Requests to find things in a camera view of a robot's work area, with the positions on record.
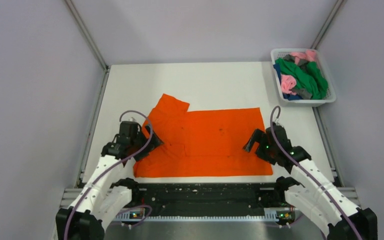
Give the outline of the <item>orange t-shirt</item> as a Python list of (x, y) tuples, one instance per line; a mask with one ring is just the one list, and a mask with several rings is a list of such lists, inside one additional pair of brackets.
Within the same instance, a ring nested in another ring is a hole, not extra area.
[(163, 94), (147, 122), (162, 140), (133, 166), (137, 178), (271, 176), (272, 166), (243, 147), (264, 128), (254, 108), (189, 111), (189, 103)]

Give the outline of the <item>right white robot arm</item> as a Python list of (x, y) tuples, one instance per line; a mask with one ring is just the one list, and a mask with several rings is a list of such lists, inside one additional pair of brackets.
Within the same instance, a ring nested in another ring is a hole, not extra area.
[(281, 125), (255, 129), (243, 149), (249, 153), (255, 143), (258, 158), (288, 173), (275, 181), (273, 200), (277, 205), (298, 208), (327, 240), (378, 239), (377, 215), (349, 200), (303, 147), (292, 146)]

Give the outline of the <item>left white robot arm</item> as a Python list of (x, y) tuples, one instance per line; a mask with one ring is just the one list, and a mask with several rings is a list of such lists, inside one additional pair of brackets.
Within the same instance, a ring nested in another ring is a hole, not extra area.
[(139, 161), (163, 144), (148, 123), (122, 121), (113, 140), (102, 148), (97, 166), (88, 182), (67, 207), (55, 217), (59, 240), (102, 240), (105, 231), (126, 205), (140, 202), (140, 193), (125, 185), (111, 186), (126, 174), (128, 160)]

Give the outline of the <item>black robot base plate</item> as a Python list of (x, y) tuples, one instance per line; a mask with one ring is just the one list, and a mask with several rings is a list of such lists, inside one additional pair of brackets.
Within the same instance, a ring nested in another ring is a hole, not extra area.
[(269, 210), (294, 211), (275, 183), (137, 183), (111, 188), (132, 191), (128, 208), (148, 205), (152, 217), (260, 217)]

